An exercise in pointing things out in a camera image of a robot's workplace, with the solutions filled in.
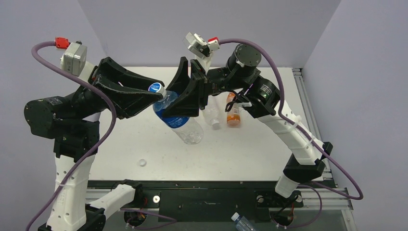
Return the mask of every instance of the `white cable tie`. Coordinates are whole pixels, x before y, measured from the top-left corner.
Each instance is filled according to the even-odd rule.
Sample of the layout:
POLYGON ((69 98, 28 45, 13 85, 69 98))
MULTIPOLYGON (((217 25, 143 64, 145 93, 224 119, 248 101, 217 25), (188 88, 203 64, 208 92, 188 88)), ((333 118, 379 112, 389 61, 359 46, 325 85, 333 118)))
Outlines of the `white cable tie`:
POLYGON ((309 144, 311 144, 311 143, 313 142, 313 140, 315 140, 315 138, 316 138, 316 137, 313 136, 313 135, 311 135, 310 137, 311 137, 311 139, 310 139, 310 140, 307 142, 307 144, 305 145, 306 147, 309 146, 309 144))
POLYGON ((252 107, 251 102, 236 103, 237 107, 252 107))
POLYGON ((275 132, 275 134, 281 135, 281 134, 286 134, 286 133, 289 133, 289 132, 293 131, 297 127, 297 125, 300 123, 301 120, 302 120, 302 117, 300 115, 297 115, 295 117, 294 124, 292 124, 288 129, 286 129, 284 131, 275 132))
POLYGON ((60 184, 60 183, 58 183, 58 181, 55 181, 55 183, 56 183, 58 186, 62 186, 62 187, 67 186, 66 184, 60 184))

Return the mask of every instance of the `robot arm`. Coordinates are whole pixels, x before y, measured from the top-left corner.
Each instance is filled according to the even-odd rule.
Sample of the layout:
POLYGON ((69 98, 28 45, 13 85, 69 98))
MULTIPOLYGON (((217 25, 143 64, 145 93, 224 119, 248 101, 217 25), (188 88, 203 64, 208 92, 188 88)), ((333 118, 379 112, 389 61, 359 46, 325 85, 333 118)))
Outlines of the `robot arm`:
MULTIPOLYGON (((208 96, 226 91, 236 93, 234 90, 242 89, 231 103, 240 104, 253 118, 266 124, 293 152, 276 185, 276 192, 288 198, 299 183, 321 176, 324 169, 321 154, 295 126, 277 115, 280 93, 271 81, 260 76, 256 67, 261 55, 256 49, 239 44, 225 67, 210 70, 214 51, 219 49, 218 39, 205 42, 200 36, 189 33, 185 44, 195 54, 195 59, 191 60, 191 75, 188 61, 182 57, 178 71, 167 87, 179 97, 165 109, 164 117, 198 116, 199 110, 207 105, 208 96)), ((110 57, 93 66, 85 60, 86 50, 79 42, 71 43, 61 59, 61 67, 107 95, 115 105, 118 118, 131 118, 162 98, 159 93, 147 91, 155 82, 164 86, 161 81, 127 71, 110 57)), ((99 122, 83 118, 106 108, 106 103, 98 95, 84 87, 65 97, 33 100, 25 106, 24 114, 32 134, 55 139, 56 189, 61 186, 68 170, 99 140, 99 122)), ((304 127, 286 102, 283 113, 296 125, 304 127)), ((316 138, 314 141, 330 153, 330 143, 322 143, 316 138)), ((103 198, 85 205, 89 171, 95 154, 96 151, 73 172, 54 200, 47 223, 38 230, 102 230, 106 219, 115 211, 140 200, 141 185, 126 180, 103 198)))
MULTIPOLYGON (((325 167, 322 153, 311 145, 312 141, 296 127, 299 125, 306 130, 313 141, 327 154, 330 154, 332 145, 316 139, 303 125, 301 117, 293 113, 286 101, 282 113, 295 124, 289 124, 276 113, 281 102, 280 92, 271 81, 260 76, 256 67, 261 61, 261 55, 253 47, 239 44, 228 59, 226 67, 209 70, 213 52, 212 50, 209 53, 206 52, 209 50, 206 46, 214 40, 219 46, 217 38, 210 39, 206 43, 197 34, 189 33, 186 36, 185 44, 195 54, 198 63, 193 65, 194 61, 191 61, 191 79, 188 83, 184 83, 186 89, 178 92, 181 97, 168 107, 164 115, 182 116, 178 114, 178 107, 184 107, 186 102, 198 102, 198 107, 204 109, 208 95, 242 88, 240 93, 236 94, 236 100, 232 104, 240 104, 253 118, 268 126, 293 153, 275 187, 278 194, 288 198, 299 183, 320 177, 325 167), (188 92, 191 91, 203 92, 198 96, 201 98, 197 99, 197 95, 189 96, 188 92)), ((226 111, 230 110, 231 106, 227 105, 226 111)), ((191 109, 190 115, 197 116, 198 112, 195 112, 191 109)))

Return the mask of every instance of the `transparent bottle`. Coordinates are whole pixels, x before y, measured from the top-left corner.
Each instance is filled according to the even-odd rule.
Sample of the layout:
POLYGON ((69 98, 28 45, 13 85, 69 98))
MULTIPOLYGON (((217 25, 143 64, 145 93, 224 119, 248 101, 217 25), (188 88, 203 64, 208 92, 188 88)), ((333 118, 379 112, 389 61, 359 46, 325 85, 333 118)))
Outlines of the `transparent bottle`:
POLYGON ((203 110, 205 122, 213 127, 213 130, 218 130, 221 128, 219 124, 219 108, 217 100, 214 96, 208 97, 208 104, 203 110))
POLYGON ((235 222, 235 227, 239 231, 258 231, 247 218, 241 217, 238 213, 235 213, 231 219, 235 222))
MULTIPOLYGON (((234 97, 234 93, 228 94, 227 103, 234 100, 234 97)), ((227 112, 227 124, 230 127, 238 127, 241 124, 240 108, 236 103, 234 103, 231 110, 227 112)))
POLYGON ((177 99, 178 95, 174 91, 166 90, 160 83, 153 83, 149 91, 163 95, 163 99, 153 104, 156 115, 169 126, 186 144, 198 144, 204 136, 203 128, 190 117, 169 117, 163 118, 163 111, 177 99))

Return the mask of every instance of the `black bracket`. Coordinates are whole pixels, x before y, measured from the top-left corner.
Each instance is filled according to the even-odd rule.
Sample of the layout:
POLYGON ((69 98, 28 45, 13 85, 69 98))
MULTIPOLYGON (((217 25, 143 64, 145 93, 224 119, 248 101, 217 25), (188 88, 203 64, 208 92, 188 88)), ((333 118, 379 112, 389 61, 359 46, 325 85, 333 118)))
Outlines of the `black bracket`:
MULTIPOLYGON (((327 154, 330 155, 333 149, 333 145, 330 142, 324 142, 323 149, 327 154)), ((323 170, 326 166, 322 161, 323 157, 320 160, 316 160, 315 165, 301 165, 299 162, 297 162, 296 158, 292 154, 289 158, 288 163, 286 164, 285 169, 283 170, 283 173, 289 179, 298 183, 309 182, 320 177, 321 174, 323 174, 323 170)))
POLYGON ((200 109, 208 103, 208 94, 204 92, 207 77, 197 60, 191 60, 191 77, 188 76, 188 61, 182 57, 178 71, 167 90, 175 91, 179 97, 163 112, 163 117, 197 117, 200 109))
POLYGON ((149 86, 157 79, 126 70, 110 57, 99 63, 92 85, 102 90, 115 104, 119 119, 130 118, 163 98, 159 93, 149 91, 149 86))
POLYGON ((69 156, 77 162, 96 142, 99 141, 99 121, 79 120, 71 125, 65 133, 55 138, 54 152, 57 158, 69 156))

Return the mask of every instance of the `purple cable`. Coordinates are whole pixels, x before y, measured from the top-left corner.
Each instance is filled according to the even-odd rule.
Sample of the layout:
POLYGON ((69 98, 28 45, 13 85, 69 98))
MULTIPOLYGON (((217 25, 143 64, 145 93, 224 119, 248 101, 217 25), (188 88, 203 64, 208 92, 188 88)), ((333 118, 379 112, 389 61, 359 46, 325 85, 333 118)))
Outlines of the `purple cable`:
MULTIPOLYGON (((153 230, 153 229, 158 229, 158 228, 161 228, 161 227, 164 227, 164 226, 167 226, 167 225, 171 225, 171 224, 174 224, 174 223, 177 222, 177 220, 174 219, 174 218, 166 217, 166 216, 163 216, 163 215, 160 215, 160 214, 151 213, 151 212, 144 211, 144 210, 133 209, 133 208, 121 208, 120 210, 121 210, 121 211, 125 211, 125 212, 138 212, 138 213, 143 213, 143 214, 146 214, 146 215, 152 215, 152 216, 155 216, 155 217, 158 217, 158 218, 163 218, 163 219, 167 219, 167 220, 170 220, 170 221, 171 221, 171 222, 169 222, 169 223, 166 223, 166 224, 163 224, 163 225, 154 226, 154 227, 146 227, 146 228, 144 228, 144 227, 138 227, 138 226, 136 226, 135 229, 137 229, 137 230, 153 230)), ((134 218, 129 218, 129 219, 126 221, 126 223, 129 224, 129 222, 130 222, 132 219, 134 219, 134 218)))
MULTIPOLYGON (((90 155, 92 155, 92 153, 99 147, 100 144, 102 144, 106 138, 108 138, 108 136, 111 134, 112 130, 114 129, 115 123, 116 123, 116 110, 115 110, 115 106, 112 103, 112 101, 108 98, 108 96, 106 96, 101 90, 97 89, 96 87, 92 86, 91 84, 79 79, 78 77, 65 72, 61 69, 59 69, 58 67, 54 66, 53 64, 49 63, 48 61, 46 61, 45 59, 43 59, 39 54, 38 51, 41 48, 44 47, 52 47, 55 46, 55 42, 49 41, 49 42, 42 42, 39 43, 37 45, 35 45, 32 49, 31 49, 31 54, 33 55, 33 57, 40 62, 42 65, 46 66, 47 68, 51 69, 52 71, 56 72, 57 74, 60 74, 74 82, 76 82, 77 84, 88 88, 89 90, 91 90, 92 92, 94 92, 95 94, 99 95, 103 100, 105 100, 106 104, 109 107, 109 110, 112 113, 112 121, 111 124, 108 128, 108 130, 106 131, 105 135, 102 136, 102 138, 91 148, 89 149, 89 151, 87 151, 85 153, 85 155, 83 157, 81 157, 75 164, 74 166, 72 166, 72 168, 68 171, 68 173, 66 174, 66 176, 64 177, 64 179, 61 181, 61 184, 64 185, 69 177, 72 175, 72 173, 75 171, 75 169, 82 163, 82 161, 84 161, 87 157, 89 157, 90 155)), ((51 198, 48 200, 48 202, 40 209, 40 211, 30 220, 30 222, 28 223, 27 227, 25 228, 25 231, 29 231, 31 228, 31 225, 34 223, 34 221, 36 221, 38 219, 38 217, 51 205, 51 203, 55 200, 55 198, 59 195, 59 193, 61 192, 61 190, 63 189, 63 186, 58 186, 57 190, 55 190, 54 194, 51 196, 51 198)))
POLYGON ((299 187, 299 188, 307 188, 307 189, 311 189, 311 190, 315 191, 315 193, 318 195, 319 201, 320 201, 319 211, 318 211, 318 213, 316 214, 316 216, 315 216, 313 219, 311 219, 310 221, 308 221, 308 222, 306 222, 306 223, 304 223, 304 224, 300 224, 300 225, 293 225, 293 226, 289 226, 289 227, 286 226, 286 228, 285 228, 285 226, 278 224, 278 223, 275 221, 275 219, 272 218, 272 220, 273 220, 275 223, 277 223, 277 224, 279 225, 279 227, 281 227, 281 228, 285 228, 285 229, 296 229, 296 228, 308 226, 308 225, 310 225, 311 223, 315 222, 315 221, 320 217, 320 215, 321 215, 321 210, 322 210, 322 208, 323 208, 323 202, 321 201, 321 196, 320 196, 319 192, 318 192, 315 188, 310 187, 310 186, 308 186, 308 185, 299 184, 298 187, 299 187))
MULTIPOLYGON (((230 38, 230 39, 222 39, 219 41, 219 44, 226 44, 226 43, 242 43, 251 47, 254 47, 255 49, 257 49, 267 60, 267 62, 269 63, 270 67, 272 67, 273 73, 275 74, 276 77, 276 81, 278 82, 278 87, 279 87, 279 91, 280 91, 280 104, 279 104, 279 109, 278 109, 278 115, 284 119, 285 121, 287 121, 288 123, 294 125, 295 122, 292 121, 291 119, 287 118, 286 116, 284 116, 282 114, 282 109, 283 109, 283 104, 285 102, 285 91, 283 89, 283 82, 282 82, 282 78, 281 75, 279 74, 278 68, 276 67, 275 63, 273 62, 272 58, 268 55, 268 53, 262 49, 260 46, 258 46, 257 44, 245 40, 245 39, 240 39, 240 38, 230 38)), ((340 166, 339 163, 337 163, 337 161, 335 161, 333 158, 331 158, 321 147, 319 147, 319 145, 313 141, 312 137, 309 135, 309 133, 303 129, 303 127, 301 127, 300 125, 296 126, 297 129, 299 129, 306 137, 309 141, 312 141, 312 145, 317 148, 322 154, 323 156, 325 156, 328 160, 330 160, 341 172, 343 172, 343 174, 351 181, 351 183, 354 185, 354 187, 356 188, 359 196, 350 196, 347 195, 346 193, 340 192, 338 190, 332 189, 328 186, 322 185, 318 182, 312 181, 313 184, 320 186, 322 188, 325 188, 327 190, 330 190, 332 192, 335 192, 339 195, 342 195, 344 197, 347 197, 349 199, 354 199, 354 200, 362 200, 363 199, 363 192, 361 191, 359 185, 357 184, 357 182, 350 176, 350 174, 343 168, 340 166)))

